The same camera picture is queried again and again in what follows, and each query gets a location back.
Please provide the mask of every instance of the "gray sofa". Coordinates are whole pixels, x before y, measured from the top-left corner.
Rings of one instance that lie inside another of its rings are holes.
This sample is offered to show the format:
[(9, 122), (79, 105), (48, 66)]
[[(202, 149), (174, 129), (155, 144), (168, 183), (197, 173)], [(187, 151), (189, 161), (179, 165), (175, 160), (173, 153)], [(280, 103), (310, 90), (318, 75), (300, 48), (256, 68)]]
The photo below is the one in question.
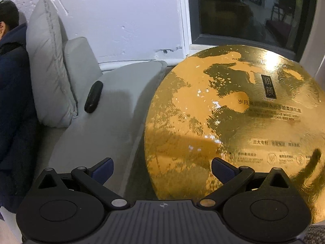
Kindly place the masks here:
[[(40, 25), (44, 23), (48, 25), (42, 29)], [(111, 157), (114, 174), (104, 186), (123, 196), (147, 111), (166, 74), (167, 64), (147, 61), (103, 74), (87, 39), (78, 37), (62, 43), (57, 23), (58, 16), (51, 2), (40, 0), (26, 35), (35, 107), (43, 124), (35, 178), (46, 167), (65, 173), (78, 166), (91, 167)], [(86, 113), (83, 108), (96, 81), (103, 83), (100, 100), (93, 113)], [(68, 104), (67, 96), (73, 98)], [(15, 214), (3, 207), (0, 211), (16, 238), (21, 240)]]

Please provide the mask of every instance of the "dark blue coat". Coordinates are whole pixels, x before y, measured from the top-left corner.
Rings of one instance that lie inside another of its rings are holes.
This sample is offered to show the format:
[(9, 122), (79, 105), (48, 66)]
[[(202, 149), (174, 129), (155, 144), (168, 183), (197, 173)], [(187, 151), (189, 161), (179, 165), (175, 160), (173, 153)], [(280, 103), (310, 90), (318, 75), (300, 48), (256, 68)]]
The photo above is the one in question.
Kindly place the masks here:
[(16, 212), (30, 188), (36, 159), (38, 120), (25, 50), (26, 29), (22, 24), (0, 40), (0, 206), (11, 212)]

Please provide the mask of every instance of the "navy jacket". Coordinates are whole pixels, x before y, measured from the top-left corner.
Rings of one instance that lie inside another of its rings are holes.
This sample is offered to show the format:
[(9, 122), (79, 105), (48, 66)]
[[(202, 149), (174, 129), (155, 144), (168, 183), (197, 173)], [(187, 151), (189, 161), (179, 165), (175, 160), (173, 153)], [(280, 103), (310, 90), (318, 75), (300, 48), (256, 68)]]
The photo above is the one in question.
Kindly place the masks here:
[(0, 40), (0, 206), (14, 213), (31, 186), (36, 160), (26, 29), (21, 24)]

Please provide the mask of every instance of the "gray cushion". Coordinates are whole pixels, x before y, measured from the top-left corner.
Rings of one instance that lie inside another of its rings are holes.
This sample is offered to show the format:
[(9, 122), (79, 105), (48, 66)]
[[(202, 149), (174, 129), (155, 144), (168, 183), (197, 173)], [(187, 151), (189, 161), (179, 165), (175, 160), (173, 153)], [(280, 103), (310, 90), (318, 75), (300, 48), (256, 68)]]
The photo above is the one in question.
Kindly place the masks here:
[(102, 75), (99, 80), (104, 87), (97, 109), (92, 114), (79, 110), (54, 147), (48, 166), (57, 172), (70, 172), (111, 157), (114, 174), (105, 186), (123, 193), (151, 99), (166, 66), (165, 62), (149, 61)]
[(78, 103), (80, 103), (84, 94), (88, 95), (91, 85), (103, 73), (87, 39), (84, 37), (66, 42), (64, 46), (64, 61), (78, 109), (83, 109)]
[(30, 16), (26, 49), (38, 120), (68, 127), (77, 107), (63, 63), (59, 18), (50, 0), (39, 0)]

